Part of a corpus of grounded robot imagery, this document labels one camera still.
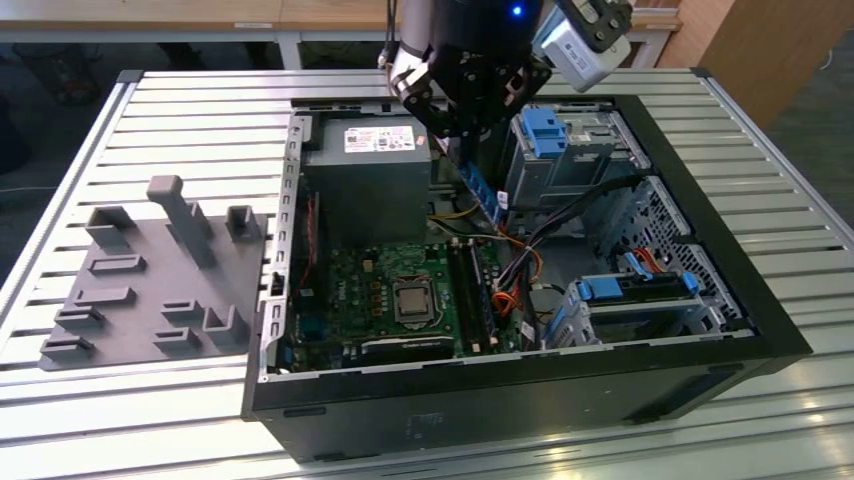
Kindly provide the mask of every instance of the sticker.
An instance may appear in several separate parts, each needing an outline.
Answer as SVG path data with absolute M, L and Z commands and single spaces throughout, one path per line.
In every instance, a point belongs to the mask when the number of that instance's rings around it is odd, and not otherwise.
M 272 23 L 235 23 L 235 28 L 272 28 Z
M 587 63 L 587 60 L 579 57 L 578 53 L 575 53 L 575 49 L 573 49 L 573 44 L 567 43 L 566 45 L 563 45 L 563 49 L 566 50 L 570 61 L 573 62 L 578 70 L 582 72 L 587 70 L 590 68 L 590 64 Z
M 348 128 L 344 132 L 344 152 L 402 152 L 415 150 L 413 127 Z
M 529 322 L 522 322 L 522 335 L 525 335 L 525 338 L 527 338 L 531 342 L 534 341 L 534 327 L 531 326 L 531 324 Z
M 507 192 L 503 190 L 498 191 L 498 206 L 507 210 Z

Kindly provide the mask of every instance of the cpu socket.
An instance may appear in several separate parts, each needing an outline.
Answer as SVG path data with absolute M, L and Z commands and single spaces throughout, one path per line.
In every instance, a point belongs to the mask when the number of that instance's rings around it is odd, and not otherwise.
M 395 322 L 421 330 L 435 322 L 433 281 L 427 276 L 401 277 L 394 282 Z

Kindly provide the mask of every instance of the floor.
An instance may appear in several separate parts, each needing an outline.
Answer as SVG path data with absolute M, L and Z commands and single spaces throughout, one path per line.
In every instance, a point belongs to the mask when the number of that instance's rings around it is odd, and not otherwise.
M 311 49 L 306 64 L 336 67 L 331 50 Z M 242 44 L 194 45 L 210 69 L 244 70 L 252 61 Z M 124 69 L 166 70 L 180 66 L 156 45 L 111 44 L 87 46 L 92 74 L 104 89 Z M 272 64 L 275 51 L 266 52 Z M 348 62 L 354 54 L 347 52 Z M 375 54 L 365 55 L 373 61 Z M 62 181 L 66 169 L 100 110 L 100 102 L 86 107 L 59 107 L 8 45 L 0 45 L 0 98 L 11 105 L 11 116 L 34 146 L 30 162 L 16 171 L 0 175 L 0 282 L 6 279 L 20 250 L 30 238 L 42 211 L 51 199 L 51 187 Z M 816 73 L 769 136 L 781 147 L 818 191 L 846 221 L 854 224 L 854 32 L 849 32 L 834 49 L 833 62 Z M 38 187 L 34 190 L 7 189 Z

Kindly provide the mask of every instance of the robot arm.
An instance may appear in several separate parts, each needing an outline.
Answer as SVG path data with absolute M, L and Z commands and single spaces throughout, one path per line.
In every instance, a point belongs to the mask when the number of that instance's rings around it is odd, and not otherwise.
M 559 0 L 567 15 L 545 43 L 577 90 L 593 86 L 629 55 L 627 0 Z M 475 158 L 481 138 L 531 100 L 551 77 L 533 55 L 543 0 L 417 0 L 403 4 L 401 49 L 389 84 L 441 139 L 449 156 Z M 447 102 L 434 100 L 434 87 Z

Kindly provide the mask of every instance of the aluminum extrusion table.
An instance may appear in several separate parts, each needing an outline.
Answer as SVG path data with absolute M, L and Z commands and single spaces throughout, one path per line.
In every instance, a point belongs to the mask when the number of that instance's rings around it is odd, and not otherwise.
M 679 420 L 298 465 L 239 419 L 246 356 L 43 372 L 95 205 L 134 218 L 151 175 L 176 174 L 208 215 L 276 210 L 291 100 L 385 97 L 371 71 L 124 76 L 0 292 L 0 476 L 54 478 L 828 478 L 854 464 L 854 235 L 713 79 L 623 71 L 816 354 Z M 545 94 L 573 93 L 555 78 Z

